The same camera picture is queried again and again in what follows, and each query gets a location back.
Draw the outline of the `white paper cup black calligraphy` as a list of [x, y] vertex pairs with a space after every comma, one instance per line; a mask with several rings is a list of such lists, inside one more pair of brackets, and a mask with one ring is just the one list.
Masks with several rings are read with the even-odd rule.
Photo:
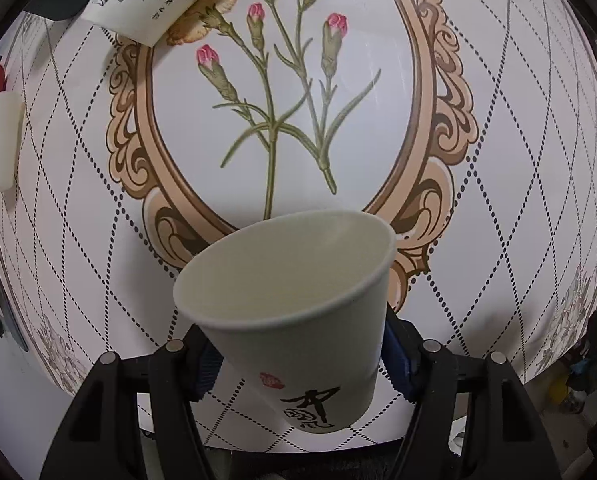
[[208, 246], [172, 297], [274, 411], [328, 434], [372, 402], [395, 254], [395, 231], [374, 214], [287, 214]]

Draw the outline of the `floral diamond pattern tablecloth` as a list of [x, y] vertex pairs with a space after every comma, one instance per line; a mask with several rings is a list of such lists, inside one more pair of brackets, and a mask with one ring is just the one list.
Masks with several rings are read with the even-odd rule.
[[21, 13], [0, 62], [1, 281], [53, 394], [182, 336], [184, 265], [295, 211], [391, 223], [389, 305], [524, 380], [597, 303], [597, 59], [566, 0], [199, 0], [153, 47]]

